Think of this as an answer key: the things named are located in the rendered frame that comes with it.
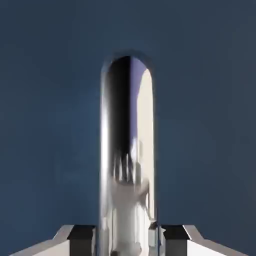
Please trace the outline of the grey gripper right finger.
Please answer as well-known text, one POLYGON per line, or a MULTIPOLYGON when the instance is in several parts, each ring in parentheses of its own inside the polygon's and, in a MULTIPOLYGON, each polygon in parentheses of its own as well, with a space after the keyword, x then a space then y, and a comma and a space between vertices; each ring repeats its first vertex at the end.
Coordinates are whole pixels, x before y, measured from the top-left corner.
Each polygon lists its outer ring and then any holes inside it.
POLYGON ((203 238, 194 225, 163 225, 159 256, 247 256, 203 238))

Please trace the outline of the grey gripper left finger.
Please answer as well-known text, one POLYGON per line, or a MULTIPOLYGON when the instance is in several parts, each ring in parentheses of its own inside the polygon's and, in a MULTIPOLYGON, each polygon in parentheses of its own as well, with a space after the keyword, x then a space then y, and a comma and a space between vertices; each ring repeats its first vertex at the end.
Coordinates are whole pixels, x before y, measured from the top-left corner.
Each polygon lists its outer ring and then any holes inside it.
POLYGON ((98 256, 97 227, 94 225, 63 225, 52 239, 9 256, 98 256))

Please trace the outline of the blue painted drawer front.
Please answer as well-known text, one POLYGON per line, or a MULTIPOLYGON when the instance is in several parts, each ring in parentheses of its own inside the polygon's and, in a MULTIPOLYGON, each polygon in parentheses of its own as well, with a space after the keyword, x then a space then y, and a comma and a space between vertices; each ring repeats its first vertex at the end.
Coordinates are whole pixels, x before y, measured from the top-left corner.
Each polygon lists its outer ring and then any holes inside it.
POLYGON ((116 52, 152 68, 158 221, 256 256, 256 0, 0 0, 0 256, 97 224, 116 52))

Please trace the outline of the curved shiny metal handle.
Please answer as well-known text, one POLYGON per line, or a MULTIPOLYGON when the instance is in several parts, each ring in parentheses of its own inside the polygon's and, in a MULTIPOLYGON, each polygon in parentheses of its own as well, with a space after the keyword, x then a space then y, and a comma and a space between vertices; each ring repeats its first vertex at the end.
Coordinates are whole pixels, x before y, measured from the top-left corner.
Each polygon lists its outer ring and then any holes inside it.
POLYGON ((142 52, 116 52, 103 64, 98 256, 160 256, 154 85, 142 52))

